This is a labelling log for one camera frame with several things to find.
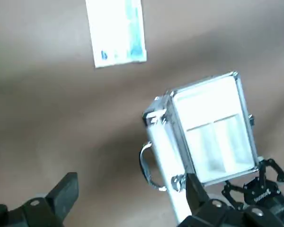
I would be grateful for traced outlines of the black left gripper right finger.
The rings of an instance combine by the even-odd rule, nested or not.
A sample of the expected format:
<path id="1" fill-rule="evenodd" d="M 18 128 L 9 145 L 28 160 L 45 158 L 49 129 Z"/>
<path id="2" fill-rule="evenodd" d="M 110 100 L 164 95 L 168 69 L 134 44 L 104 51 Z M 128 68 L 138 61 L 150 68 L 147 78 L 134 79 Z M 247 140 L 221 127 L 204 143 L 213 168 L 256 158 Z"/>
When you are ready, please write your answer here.
<path id="1" fill-rule="evenodd" d="M 192 212 L 180 227 L 283 227 L 269 209 L 250 205 L 236 210 L 219 199 L 211 199 L 195 174 L 186 175 L 186 200 Z"/>

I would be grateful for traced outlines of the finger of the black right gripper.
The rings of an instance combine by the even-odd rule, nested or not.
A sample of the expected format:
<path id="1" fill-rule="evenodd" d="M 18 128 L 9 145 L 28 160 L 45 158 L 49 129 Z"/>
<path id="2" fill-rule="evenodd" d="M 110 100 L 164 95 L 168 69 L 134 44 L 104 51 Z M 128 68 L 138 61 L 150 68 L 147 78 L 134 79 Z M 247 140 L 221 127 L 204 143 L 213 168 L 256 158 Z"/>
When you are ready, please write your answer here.
<path id="1" fill-rule="evenodd" d="M 227 201 L 235 210 L 243 210 L 244 203 L 234 200 L 234 198 L 231 196 L 231 191 L 236 191 L 244 194 L 246 192 L 246 189 L 244 187 L 233 185 L 230 183 L 230 181 L 225 181 L 224 189 L 222 190 L 222 195 L 227 199 Z"/>
<path id="2" fill-rule="evenodd" d="M 259 162 L 259 181 L 260 183 L 266 182 L 266 168 L 271 167 L 277 173 L 277 182 L 284 183 L 284 170 L 275 162 L 274 159 L 263 159 Z"/>

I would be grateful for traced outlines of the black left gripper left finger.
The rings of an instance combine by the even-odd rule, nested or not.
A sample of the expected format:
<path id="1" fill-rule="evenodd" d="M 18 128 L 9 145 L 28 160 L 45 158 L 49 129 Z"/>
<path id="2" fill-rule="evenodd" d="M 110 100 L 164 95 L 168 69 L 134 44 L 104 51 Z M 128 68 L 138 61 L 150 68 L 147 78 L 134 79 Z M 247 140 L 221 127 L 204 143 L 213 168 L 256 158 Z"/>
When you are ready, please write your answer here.
<path id="1" fill-rule="evenodd" d="M 78 173 L 68 172 L 45 196 L 13 210 L 0 204 L 0 227 L 63 227 L 77 199 Z"/>

